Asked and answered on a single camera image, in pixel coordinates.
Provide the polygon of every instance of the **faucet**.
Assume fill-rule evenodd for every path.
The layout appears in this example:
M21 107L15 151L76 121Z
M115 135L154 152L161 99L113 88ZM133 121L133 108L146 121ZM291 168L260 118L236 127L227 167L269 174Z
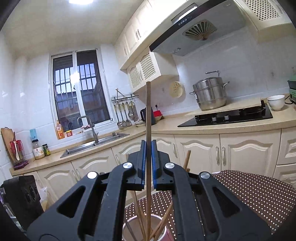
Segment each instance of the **faucet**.
M91 130L92 130L92 132L93 132L93 136L94 136L94 142L95 142L95 143L98 143L98 142L99 142L99 140L98 140L98 133L95 133L95 131L94 131L94 124L91 122L91 118L90 118L88 115L79 116L79 117L77 118L77 122L78 122L78 124L79 124L79 120L82 119L82 118L86 118L86 119L88 120L88 122L90 123Z

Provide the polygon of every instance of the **window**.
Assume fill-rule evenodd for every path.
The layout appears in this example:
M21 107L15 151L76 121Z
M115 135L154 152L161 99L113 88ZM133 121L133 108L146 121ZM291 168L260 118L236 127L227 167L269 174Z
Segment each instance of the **window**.
M57 118L64 131L90 124L86 118L77 122L84 115L93 124L110 122L96 50L54 57L52 68Z

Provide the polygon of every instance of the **orange soap bottle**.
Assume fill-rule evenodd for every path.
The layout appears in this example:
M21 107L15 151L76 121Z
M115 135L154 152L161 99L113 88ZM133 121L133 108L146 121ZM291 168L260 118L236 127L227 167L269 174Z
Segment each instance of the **orange soap bottle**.
M65 134L63 131L63 127L62 125L59 123L59 121L57 121L57 135L59 137L59 139L63 139L65 138Z

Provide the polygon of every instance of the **polka dot tablecloth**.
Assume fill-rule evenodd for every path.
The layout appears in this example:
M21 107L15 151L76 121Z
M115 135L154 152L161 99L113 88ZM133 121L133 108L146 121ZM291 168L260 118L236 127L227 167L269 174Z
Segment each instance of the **polka dot tablecloth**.
M213 176L234 195L262 218L274 233L284 222L296 203L296 190L291 184L271 177L225 170ZM152 195L151 213L163 216L170 205L170 191ZM146 198L138 200L146 213ZM136 215L134 203L126 208L126 219ZM167 228L176 239L173 209L168 217Z

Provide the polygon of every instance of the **black glass cooktop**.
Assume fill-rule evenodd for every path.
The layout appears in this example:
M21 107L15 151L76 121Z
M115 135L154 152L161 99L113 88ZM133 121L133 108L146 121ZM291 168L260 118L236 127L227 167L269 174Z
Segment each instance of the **black glass cooktop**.
M196 115L194 118L186 121L178 127L219 125L227 123L257 121L271 118L272 114L269 107L265 105L263 100L261 100L261 106L205 115Z

